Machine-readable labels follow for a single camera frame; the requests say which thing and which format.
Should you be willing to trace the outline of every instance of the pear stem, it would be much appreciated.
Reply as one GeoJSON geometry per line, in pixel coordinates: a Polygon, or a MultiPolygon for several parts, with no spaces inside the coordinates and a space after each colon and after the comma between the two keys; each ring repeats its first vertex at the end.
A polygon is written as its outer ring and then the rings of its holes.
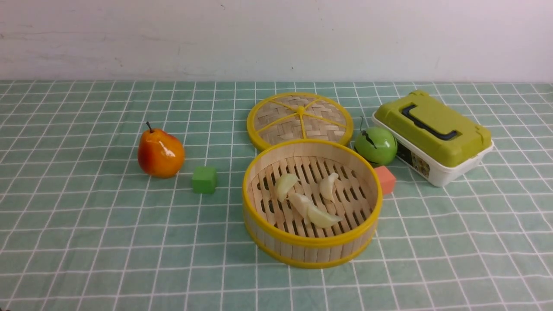
{"type": "Polygon", "coordinates": [[[146,121],[146,125],[147,125],[148,128],[150,129],[150,133],[153,133],[154,130],[153,130],[152,127],[150,126],[150,122],[146,121]]]}

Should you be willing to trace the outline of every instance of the yellow rim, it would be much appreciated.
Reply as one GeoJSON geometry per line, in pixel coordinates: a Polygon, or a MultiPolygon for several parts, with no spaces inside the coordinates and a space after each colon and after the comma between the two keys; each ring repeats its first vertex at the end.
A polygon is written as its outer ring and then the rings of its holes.
{"type": "Polygon", "coordinates": [[[359,254],[361,254],[371,244],[371,241],[373,240],[374,233],[376,232],[376,229],[375,229],[373,231],[373,233],[371,233],[371,236],[369,237],[367,242],[365,242],[365,244],[363,244],[357,251],[355,251],[354,253],[352,253],[349,256],[346,256],[344,258],[340,258],[339,260],[328,261],[328,262],[303,262],[303,261],[297,261],[297,260],[293,260],[293,259],[290,259],[290,258],[283,257],[283,256],[277,254],[275,251],[267,248],[265,245],[263,245],[263,243],[261,243],[261,241],[259,239],[257,239],[257,237],[255,235],[253,235],[252,229],[248,226],[248,223],[244,222],[244,224],[246,226],[246,231],[248,231],[249,236],[252,238],[253,242],[257,246],[259,246],[259,248],[261,248],[262,251],[267,253],[269,256],[271,256],[275,260],[280,261],[280,262],[282,262],[286,265],[297,267],[297,268],[303,268],[303,269],[324,269],[324,268],[336,267],[336,266],[339,266],[343,263],[346,263],[346,262],[354,259],[355,257],[359,256],[359,254]]]}
{"type": "Polygon", "coordinates": [[[373,225],[376,222],[378,216],[380,215],[380,209],[382,208],[382,188],[380,186],[380,181],[378,180],[377,174],[374,171],[373,167],[367,162],[367,160],[365,160],[355,151],[335,142],[323,141],[320,139],[295,139],[293,141],[282,142],[272,147],[269,147],[268,149],[265,149],[257,157],[253,159],[253,161],[248,166],[248,169],[246,170],[246,173],[244,174],[244,179],[242,181],[242,200],[244,202],[244,206],[246,207],[246,210],[248,211],[249,215],[258,224],[258,226],[261,227],[263,231],[272,235],[276,239],[293,245],[300,245],[300,246],[307,246],[307,247],[332,247],[332,246],[337,246],[337,245],[347,243],[351,240],[358,238],[360,235],[365,233],[370,228],[371,225],[373,225]],[[247,193],[247,189],[248,189],[247,179],[253,167],[257,164],[257,161],[259,161],[265,154],[271,152],[272,150],[275,150],[277,148],[287,146],[290,144],[297,144],[297,143],[328,144],[336,148],[340,148],[346,151],[347,153],[349,153],[351,156],[359,159],[365,165],[365,167],[367,167],[367,169],[371,171],[371,174],[374,176],[374,180],[377,184],[377,202],[369,218],[367,218],[355,229],[348,231],[344,234],[340,234],[337,236],[330,236],[330,237],[313,238],[313,237],[293,235],[288,232],[282,231],[278,228],[275,228],[274,226],[270,225],[266,220],[264,220],[255,211],[255,208],[252,206],[251,202],[248,199],[248,193],[247,193]]]}
{"type": "Polygon", "coordinates": [[[350,142],[351,137],[353,136],[353,126],[354,126],[353,125],[353,119],[351,119],[351,116],[349,115],[349,112],[347,112],[347,110],[344,107],[342,107],[339,103],[333,101],[332,99],[329,99],[327,97],[320,96],[320,95],[317,95],[317,94],[302,93],[302,92],[290,92],[290,93],[276,94],[276,95],[273,95],[271,97],[267,97],[266,99],[262,100],[257,105],[255,105],[252,108],[252,110],[250,111],[250,113],[248,115],[248,119],[246,121],[246,129],[248,131],[249,139],[252,141],[252,144],[254,145],[254,147],[256,147],[256,149],[260,150],[260,151],[263,151],[263,150],[271,147],[271,144],[269,144],[268,142],[266,142],[264,139],[261,138],[261,136],[259,135],[259,132],[266,129],[267,127],[269,127],[271,125],[274,125],[274,124],[284,120],[284,119],[287,119],[287,118],[290,118],[290,117],[293,117],[293,116],[296,116],[296,115],[299,115],[300,124],[301,124],[301,133],[302,133],[304,139],[306,137],[306,134],[305,134],[303,115],[306,115],[306,116],[309,116],[309,117],[312,117],[312,118],[316,118],[316,119],[319,119],[319,120],[322,120],[322,121],[326,121],[330,124],[334,124],[334,125],[345,128],[346,130],[344,131],[344,135],[342,136],[342,138],[339,141],[337,141],[337,143],[340,144],[340,145],[346,146],[350,142]],[[290,96],[290,95],[309,96],[309,97],[314,97],[315,100],[309,102],[305,107],[302,107],[302,109],[293,109],[292,107],[290,107],[290,106],[288,106],[284,103],[275,101],[275,99],[277,99],[279,97],[290,96]],[[344,118],[346,119],[346,124],[344,125],[344,124],[335,122],[333,120],[328,120],[328,119],[321,118],[319,116],[314,116],[310,113],[304,112],[304,110],[306,108],[308,108],[313,103],[318,102],[318,101],[326,101],[326,102],[334,105],[336,107],[336,109],[338,109],[338,111],[340,111],[340,113],[343,114],[344,118]],[[257,112],[259,111],[259,109],[261,107],[263,107],[266,103],[269,103],[269,102],[275,103],[277,105],[281,105],[283,107],[286,107],[286,108],[294,111],[294,113],[292,113],[288,116],[282,117],[278,120],[275,120],[275,121],[271,122],[271,124],[261,128],[259,130],[256,130],[255,126],[254,126],[255,116],[256,116],[257,112]]]}

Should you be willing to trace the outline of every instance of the white wall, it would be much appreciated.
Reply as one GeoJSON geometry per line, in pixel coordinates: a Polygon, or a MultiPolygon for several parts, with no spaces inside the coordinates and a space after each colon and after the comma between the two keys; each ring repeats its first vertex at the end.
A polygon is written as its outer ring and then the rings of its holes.
{"type": "Polygon", "coordinates": [[[553,0],[0,0],[0,79],[553,81],[553,0]]]}

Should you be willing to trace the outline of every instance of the bamboo steamer basket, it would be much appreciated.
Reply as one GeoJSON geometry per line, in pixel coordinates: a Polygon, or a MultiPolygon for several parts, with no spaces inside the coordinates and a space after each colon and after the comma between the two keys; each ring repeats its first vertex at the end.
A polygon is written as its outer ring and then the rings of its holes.
{"type": "Polygon", "coordinates": [[[370,243],[382,207],[382,189],[371,165],[336,142],[296,139],[261,152],[242,184],[243,215],[253,241],[276,260],[300,268],[338,266],[357,257],[370,243]],[[318,183],[336,172],[335,203],[324,199],[318,183]],[[342,221],[328,229],[306,224],[293,206],[280,203],[275,182],[295,173],[288,192],[305,194],[321,210],[342,221]]]}
{"type": "Polygon", "coordinates": [[[255,105],[246,122],[252,144],[263,151],[295,139],[321,139],[347,146],[353,119],[339,103],[320,95],[292,92],[255,105]]]}

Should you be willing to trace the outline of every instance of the label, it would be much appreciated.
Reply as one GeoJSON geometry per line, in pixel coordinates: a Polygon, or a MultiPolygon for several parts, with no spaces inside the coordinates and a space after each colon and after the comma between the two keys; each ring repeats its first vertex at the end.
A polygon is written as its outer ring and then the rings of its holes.
{"type": "Polygon", "coordinates": [[[421,159],[418,155],[416,155],[414,152],[407,149],[407,147],[402,145],[399,141],[398,141],[397,156],[398,158],[405,161],[405,163],[407,163],[417,172],[422,174],[424,177],[428,178],[428,176],[430,175],[430,165],[426,161],[421,159]]]}

